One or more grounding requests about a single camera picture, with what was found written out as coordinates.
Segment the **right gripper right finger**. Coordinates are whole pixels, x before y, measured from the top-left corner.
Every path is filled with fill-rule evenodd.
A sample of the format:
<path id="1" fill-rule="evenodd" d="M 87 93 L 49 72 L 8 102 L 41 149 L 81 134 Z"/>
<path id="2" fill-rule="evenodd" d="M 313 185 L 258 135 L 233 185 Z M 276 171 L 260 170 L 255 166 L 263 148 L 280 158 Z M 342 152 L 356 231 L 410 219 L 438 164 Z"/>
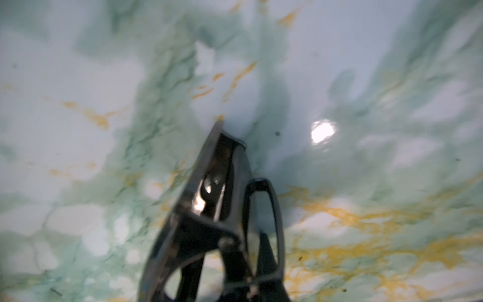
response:
<path id="1" fill-rule="evenodd" d="M 279 268 L 267 234 L 260 233 L 260 250 L 257 263 L 257 276 L 264 277 L 275 273 Z M 259 284 L 257 301 L 262 302 L 290 302 L 281 278 L 272 278 L 269 282 Z"/>

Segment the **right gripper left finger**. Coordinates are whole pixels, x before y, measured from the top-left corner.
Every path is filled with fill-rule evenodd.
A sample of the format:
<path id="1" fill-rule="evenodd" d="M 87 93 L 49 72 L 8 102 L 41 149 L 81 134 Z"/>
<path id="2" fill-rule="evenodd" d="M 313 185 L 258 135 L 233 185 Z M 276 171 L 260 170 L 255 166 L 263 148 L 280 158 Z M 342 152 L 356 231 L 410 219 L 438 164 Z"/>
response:
<path id="1" fill-rule="evenodd" d="M 181 269 L 181 280 L 177 289 L 176 301 L 196 301 L 204 260 L 205 257 L 202 257 Z"/>

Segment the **long black leather belt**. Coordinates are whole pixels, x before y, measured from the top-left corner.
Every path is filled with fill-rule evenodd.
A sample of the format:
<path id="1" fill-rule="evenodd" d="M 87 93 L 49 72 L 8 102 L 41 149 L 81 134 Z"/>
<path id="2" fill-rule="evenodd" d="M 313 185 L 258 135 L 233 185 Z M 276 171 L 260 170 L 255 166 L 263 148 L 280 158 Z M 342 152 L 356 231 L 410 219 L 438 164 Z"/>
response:
<path id="1" fill-rule="evenodd" d="M 255 178 L 246 144 L 216 122 L 194 169 L 156 238 L 138 288 L 138 301 L 176 301 L 181 269 L 210 252 L 221 255 L 220 301 L 257 301 L 259 284 L 285 276 L 283 218 L 266 178 Z M 275 273 L 257 276 L 260 233 L 267 234 Z"/>

